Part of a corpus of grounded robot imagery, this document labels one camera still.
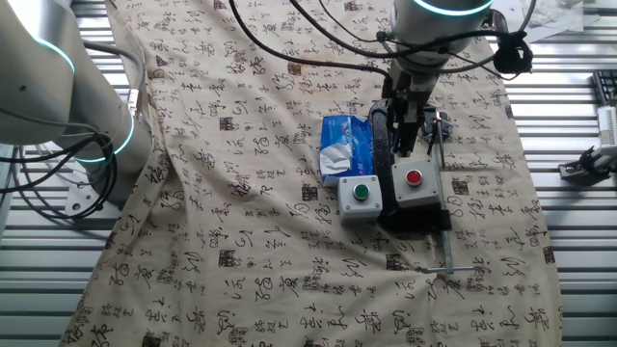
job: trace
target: blue led ring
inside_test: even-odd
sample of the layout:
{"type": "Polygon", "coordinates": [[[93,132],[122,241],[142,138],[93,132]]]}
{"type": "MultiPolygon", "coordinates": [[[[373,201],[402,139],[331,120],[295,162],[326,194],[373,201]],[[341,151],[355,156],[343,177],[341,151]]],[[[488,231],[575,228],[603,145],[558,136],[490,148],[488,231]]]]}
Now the blue led ring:
{"type": "Polygon", "coordinates": [[[480,6],[479,8],[475,8],[471,10],[447,10],[447,9],[441,9],[433,5],[427,4],[424,0],[415,0],[415,1],[418,5],[420,5],[424,9],[430,12],[433,12],[433,13],[438,13],[438,14],[443,14],[443,15],[462,16],[462,15],[470,15],[470,14],[482,12],[486,10],[487,8],[489,8],[491,5],[493,5],[493,2],[495,0],[489,0],[488,3],[480,6]]]}
{"type": "MultiPolygon", "coordinates": [[[[131,137],[133,136],[134,129],[135,129],[135,120],[131,117],[131,131],[128,133],[128,136],[126,137],[126,140],[124,140],[124,143],[122,144],[122,146],[118,147],[118,149],[114,151],[116,155],[118,155],[118,153],[120,153],[120,151],[123,150],[126,147],[126,145],[128,145],[128,142],[131,141],[131,137]]],[[[98,158],[98,159],[79,159],[76,157],[74,158],[75,160],[80,161],[82,163],[98,163],[98,162],[105,160],[105,157],[98,158]]]]}
{"type": "Polygon", "coordinates": [[[34,39],[40,45],[52,49],[54,52],[58,53],[61,57],[63,57],[67,61],[67,63],[70,65],[70,69],[73,70],[73,74],[75,74],[75,65],[70,60],[68,55],[65,52],[62,51],[62,49],[58,48],[57,46],[53,45],[52,43],[49,43],[48,41],[43,40],[41,38],[34,38],[34,39]]]}

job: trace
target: black cable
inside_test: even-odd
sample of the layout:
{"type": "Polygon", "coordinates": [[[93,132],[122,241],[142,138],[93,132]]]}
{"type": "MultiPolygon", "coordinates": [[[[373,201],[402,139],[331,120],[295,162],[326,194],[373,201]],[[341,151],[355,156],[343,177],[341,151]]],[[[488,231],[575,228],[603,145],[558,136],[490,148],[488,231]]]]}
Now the black cable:
{"type": "MultiPolygon", "coordinates": [[[[40,215],[42,215],[43,217],[47,218],[47,219],[60,219],[60,220],[68,220],[68,219],[81,219],[81,218],[85,218],[88,217],[92,214],[94,214],[97,210],[99,210],[100,206],[103,205],[103,203],[105,201],[107,201],[107,199],[109,198],[109,196],[111,195],[113,188],[116,184],[116,179],[117,179],[117,161],[116,161],[116,155],[113,152],[113,149],[111,148],[111,146],[108,146],[108,143],[105,142],[105,139],[101,139],[98,138],[97,143],[101,146],[102,150],[103,150],[103,154],[105,156],[105,158],[110,162],[110,165],[107,166],[106,169],[106,181],[105,181],[105,186],[103,188],[103,191],[101,192],[101,194],[99,195],[98,199],[88,208],[86,208],[85,210],[81,211],[78,214],[72,215],[72,216],[68,216],[67,214],[60,212],[59,210],[57,210],[54,206],[52,206],[51,204],[49,204],[45,198],[39,193],[39,191],[35,188],[32,187],[31,190],[35,193],[35,195],[39,198],[39,200],[47,207],[49,208],[52,212],[54,212],[55,215],[51,215],[48,214],[44,211],[42,211],[41,208],[34,206],[31,202],[30,199],[24,194],[24,192],[22,190],[19,190],[19,195],[24,199],[24,201],[26,201],[26,203],[33,209],[35,210],[37,213],[39,213],[40,215]]],[[[24,175],[26,177],[26,180],[28,181],[28,183],[32,183],[32,180],[30,178],[30,173],[28,171],[28,167],[26,166],[26,164],[22,165],[22,170],[24,172],[24,175]]],[[[16,169],[13,170],[13,178],[15,180],[15,182],[18,184],[18,177],[16,175],[16,169]]]]}
{"type": "Polygon", "coordinates": [[[82,140],[80,142],[78,142],[77,144],[71,146],[71,147],[67,147],[63,150],[57,151],[53,154],[50,155],[45,155],[45,156],[40,156],[37,158],[30,158],[30,159],[13,159],[13,158],[4,158],[4,157],[0,157],[0,163],[14,163],[14,164],[22,164],[22,163],[40,163],[43,162],[45,160],[49,160],[49,159],[54,159],[57,158],[61,155],[65,155],[65,154],[69,154],[72,151],[74,151],[75,149],[77,149],[77,151],[83,149],[86,145],[88,145],[89,143],[91,143],[92,141],[94,141],[94,138],[96,136],[100,136],[102,134],[93,134],[92,137],[82,140]]]}
{"type": "Polygon", "coordinates": [[[321,5],[321,8],[324,9],[324,12],[328,15],[328,17],[333,20],[336,25],[338,25],[342,30],[344,30],[347,34],[351,35],[354,39],[362,41],[362,42],[366,42],[366,43],[375,43],[375,42],[381,42],[382,40],[390,42],[390,43],[395,43],[395,44],[401,44],[404,45],[408,48],[414,48],[412,45],[404,43],[404,42],[399,42],[397,40],[390,40],[390,39],[376,39],[376,40],[367,40],[367,39],[363,39],[361,37],[359,37],[358,35],[354,34],[351,30],[347,29],[344,25],[342,25],[329,11],[328,8],[326,8],[326,4],[324,4],[323,0],[319,0],[319,4],[321,5]]]}
{"type": "MultiPolygon", "coordinates": [[[[75,155],[75,154],[77,154],[78,151],[79,150],[76,150],[76,151],[72,152],[71,154],[75,155]]],[[[62,166],[64,164],[66,164],[68,160],[70,160],[72,155],[68,155],[65,159],[61,160],[60,163],[58,165],[56,165],[53,170],[51,170],[49,173],[47,173],[43,177],[37,179],[36,181],[28,183],[28,184],[25,184],[25,185],[18,185],[17,182],[16,182],[14,187],[7,188],[7,189],[2,189],[2,190],[0,190],[0,193],[2,193],[2,194],[14,193],[14,192],[18,192],[18,191],[25,190],[25,189],[30,189],[32,187],[35,187],[35,186],[43,183],[44,181],[49,179],[51,176],[53,176],[56,172],[58,172],[62,168],[62,166]]]]}
{"type": "MultiPolygon", "coordinates": [[[[467,63],[470,63],[470,64],[475,64],[475,62],[473,60],[470,60],[470,59],[467,59],[467,58],[463,58],[463,57],[461,57],[460,55],[458,55],[456,53],[448,52],[448,54],[453,56],[453,57],[456,57],[456,58],[458,58],[458,59],[460,59],[460,60],[462,60],[464,62],[467,62],[467,63]]],[[[520,75],[520,73],[517,73],[514,77],[506,78],[506,77],[503,77],[503,75],[501,75],[500,73],[498,73],[496,71],[493,71],[493,70],[491,70],[491,69],[489,69],[487,67],[482,66],[480,68],[488,71],[489,73],[492,73],[493,75],[499,77],[500,79],[502,79],[504,81],[513,81],[515,78],[519,77],[519,75],[520,75]]]]}
{"type": "Polygon", "coordinates": [[[379,40],[366,40],[366,39],[363,39],[363,38],[359,37],[358,35],[352,33],[349,29],[345,28],[345,26],[342,25],[338,20],[336,20],[336,18],[330,13],[330,11],[328,11],[328,9],[326,8],[326,4],[324,4],[323,0],[319,0],[319,4],[321,4],[321,8],[324,9],[324,12],[328,15],[328,17],[331,20],[333,20],[336,23],[336,25],[338,25],[342,30],[347,32],[347,34],[351,35],[356,40],[360,40],[362,42],[367,42],[367,43],[379,42],[379,40]]]}
{"type": "MultiPolygon", "coordinates": [[[[17,157],[17,153],[15,152],[16,147],[13,147],[13,155],[11,156],[13,159],[17,157]]],[[[9,170],[7,171],[7,182],[4,184],[4,189],[6,190],[11,185],[11,172],[13,171],[14,163],[9,164],[9,170]]],[[[2,195],[2,199],[0,200],[0,206],[4,203],[4,200],[7,199],[7,194],[2,195]]]]}
{"type": "Polygon", "coordinates": [[[105,143],[102,138],[107,138],[109,139],[109,137],[105,134],[95,134],[94,136],[92,136],[89,139],[86,139],[84,141],[81,141],[71,147],[66,148],[65,150],[62,150],[60,152],[54,153],[52,155],[48,155],[46,157],[39,157],[39,158],[31,158],[31,159],[25,159],[25,158],[21,158],[21,159],[12,159],[12,158],[0,158],[0,161],[6,162],[6,163],[14,163],[14,164],[26,164],[26,163],[38,163],[40,161],[46,160],[48,157],[56,157],[59,155],[62,155],[63,152],[67,152],[65,153],[67,156],[62,159],[49,173],[47,173],[46,175],[44,175],[43,177],[37,179],[36,181],[32,182],[32,183],[28,183],[25,185],[18,185],[17,183],[15,184],[14,187],[12,188],[7,188],[7,189],[0,189],[0,194],[7,194],[7,193],[14,193],[16,191],[19,190],[24,190],[24,189],[30,189],[34,186],[37,186],[41,183],[43,183],[44,181],[46,181],[47,179],[49,179],[52,175],[54,175],[55,173],[57,173],[64,164],[66,164],[68,162],[68,160],[70,160],[75,154],[77,154],[81,149],[83,149],[85,146],[87,146],[89,143],[95,141],[95,142],[103,142],[105,145],[108,145],[107,143],[105,143]]]}
{"type": "Polygon", "coordinates": [[[318,66],[318,67],[340,67],[340,68],[355,69],[355,70],[359,70],[359,71],[376,72],[376,73],[380,73],[380,74],[384,75],[384,77],[387,80],[391,79],[391,77],[389,76],[387,71],[382,70],[382,69],[377,68],[377,67],[363,67],[363,66],[353,65],[353,64],[329,63],[329,62],[312,61],[312,60],[307,60],[307,59],[300,59],[300,58],[289,57],[289,56],[286,56],[286,55],[284,55],[284,54],[282,54],[280,52],[277,52],[274,49],[272,49],[272,48],[268,47],[267,45],[265,45],[260,40],[258,40],[253,35],[253,33],[251,33],[251,31],[249,30],[249,28],[247,28],[247,26],[244,23],[244,21],[242,20],[242,18],[240,18],[240,13],[238,12],[238,10],[236,8],[235,1],[234,0],[229,0],[229,4],[231,5],[231,11],[233,12],[233,15],[235,16],[235,19],[238,21],[238,24],[240,25],[240,28],[242,28],[242,31],[244,31],[244,33],[249,37],[249,39],[251,41],[253,41],[256,45],[258,45],[261,49],[265,50],[266,52],[272,54],[275,57],[278,57],[278,58],[281,58],[281,59],[285,59],[285,60],[287,60],[289,62],[292,62],[292,63],[298,63],[298,64],[304,64],[304,65],[313,65],[313,66],[318,66]]]}
{"type": "Polygon", "coordinates": [[[322,27],[314,18],[312,18],[310,14],[307,13],[307,11],[302,6],[300,6],[300,4],[298,4],[297,0],[289,0],[289,1],[291,2],[291,5],[293,5],[296,8],[296,10],[298,10],[298,12],[300,12],[300,14],[306,20],[308,20],[308,22],[310,22],[312,26],[314,26],[319,32],[325,35],[328,39],[334,41],[335,43],[342,46],[343,48],[346,48],[356,54],[360,54],[360,55],[363,55],[364,57],[369,57],[369,58],[383,58],[383,59],[400,58],[400,57],[405,57],[405,56],[415,54],[415,53],[418,53],[420,51],[424,51],[430,48],[435,48],[436,46],[439,46],[442,44],[451,43],[456,40],[479,38],[479,37],[497,37],[497,38],[505,39],[511,36],[511,34],[509,33],[500,33],[500,32],[494,32],[494,31],[489,31],[489,30],[476,30],[476,31],[471,31],[471,32],[463,33],[463,34],[453,35],[453,36],[446,37],[446,38],[436,39],[431,42],[425,43],[423,45],[416,46],[415,48],[406,49],[406,50],[399,51],[399,52],[374,53],[374,52],[369,52],[363,49],[356,48],[353,45],[343,40],[340,40],[339,38],[337,38],[336,36],[328,32],[324,27],[322,27]]]}

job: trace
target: robotic arm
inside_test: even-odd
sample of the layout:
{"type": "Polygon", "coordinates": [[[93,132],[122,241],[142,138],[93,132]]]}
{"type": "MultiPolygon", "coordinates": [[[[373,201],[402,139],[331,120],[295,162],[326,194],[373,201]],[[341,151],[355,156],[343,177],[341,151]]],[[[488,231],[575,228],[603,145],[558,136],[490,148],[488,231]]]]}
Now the robotic arm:
{"type": "MultiPolygon", "coordinates": [[[[150,136],[94,65],[72,10],[55,0],[0,0],[0,46],[0,142],[69,148],[91,137],[88,129],[107,134],[118,160],[109,200],[124,204],[148,160],[150,136]]],[[[75,159],[92,181],[106,165],[92,145],[75,159]]]]}
{"type": "MultiPolygon", "coordinates": [[[[397,50],[473,32],[481,27],[507,33],[505,17],[491,10],[492,3],[493,0],[394,0],[390,20],[391,35],[404,43],[398,44],[397,50]]],[[[392,135],[391,152],[406,157],[413,151],[418,130],[425,122],[425,113],[435,113],[434,110],[425,108],[439,74],[461,71],[444,70],[443,66],[453,55],[463,51],[471,40],[472,38],[454,40],[393,61],[389,70],[392,90],[387,93],[391,96],[387,109],[388,129],[392,135]]],[[[508,52],[506,59],[518,55],[516,47],[509,45],[508,48],[515,52],[508,52]]],[[[526,71],[531,68],[530,51],[528,52],[526,71]]],[[[485,60],[478,64],[484,65],[490,61],[485,60]]],[[[524,67],[516,69],[518,73],[523,71],[524,67]]]]}

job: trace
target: tissue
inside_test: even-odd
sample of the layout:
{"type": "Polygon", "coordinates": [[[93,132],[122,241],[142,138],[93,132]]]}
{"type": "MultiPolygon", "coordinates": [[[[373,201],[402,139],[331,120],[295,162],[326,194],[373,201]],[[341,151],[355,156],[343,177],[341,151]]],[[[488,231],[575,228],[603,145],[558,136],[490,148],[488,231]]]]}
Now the tissue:
{"type": "Polygon", "coordinates": [[[341,177],[374,174],[373,135],[367,118],[323,119],[319,169],[325,187],[336,187],[341,177]]]}

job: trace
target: red button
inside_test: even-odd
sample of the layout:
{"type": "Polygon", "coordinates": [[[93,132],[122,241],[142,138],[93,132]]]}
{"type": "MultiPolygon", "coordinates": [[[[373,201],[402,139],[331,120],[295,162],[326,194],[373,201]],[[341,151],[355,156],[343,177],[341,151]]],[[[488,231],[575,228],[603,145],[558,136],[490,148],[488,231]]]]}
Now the red button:
{"type": "Polygon", "coordinates": [[[407,184],[417,187],[422,184],[422,173],[418,170],[411,170],[407,173],[407,184]]]}

